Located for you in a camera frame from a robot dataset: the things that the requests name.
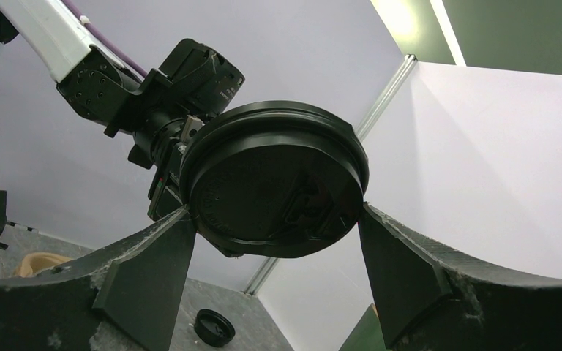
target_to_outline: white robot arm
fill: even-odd
[[[193,129],[218,116],[244,82],[224,57],[191,39],[182,40],[159,69],[145,72],[70,0],[0,0],[0,51],[18,33],[43,60],[72,109],[105,126],[109,137],[132,135],[135,146],[128,160],[148,169],[158,166],[155,178],[167,171],[165,154],[174,140],[187,143],[188,133],[194,135]],[[157,218],[162,201],[152,192],[149,197],[155,199],[149,215]],[[0,234],[5,222],[0,190]]]

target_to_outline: tan object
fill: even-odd
[[[34,252],[28,254],[23,258],[23,261],[14,271],[15,276],[22,276],[23,278],[33,276],[36,273],[56,265],[61,265],[71,261],[69,257],[61,256],[60,254],[51,254],[49,252]]]

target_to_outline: gray floor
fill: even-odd
[[[87,248],[14,227],[6,227],[0,241],[10,245],[6,251],[0,250],[0,278],[11,276],[23,257],[31,252],[52,252],[72,258],[91,252]],[[292,350],[257,298],[187,279],[171,351],[218,350],[204,344],[192,329],[200,309],[219,312],[236,328],[236,337],[223,350]]]

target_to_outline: white backdrop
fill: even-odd
[[[402,61],[369,0],[80,0],[123,51],[149,69],[182,38],[217,49],[247,80],[232,106],[263,99],[318,105],[357,125]],[[0,176],[8,217],[97,248],[149,224],[153,170],[77,117],[22,38],[0,61]],[[198,238],[189,275],[246,286],[261,257],[227,259]]]
[[[364,147],[373,206],[475,257],[562,278],[562,76],[419,63]],[[338,350],[372,302],[356,228],[280,262],[260,299],[295,350]]]

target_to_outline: small black lid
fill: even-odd
[[[369,178],[352,126],[300,102],[223,113],[182,158],[181,198],[197,231],[221,250],[301,257],[359,219]]]
[[[229,320],[211,309],[197,312],[194,328],[201,340],[213,347],[225,346],[236,335]]]

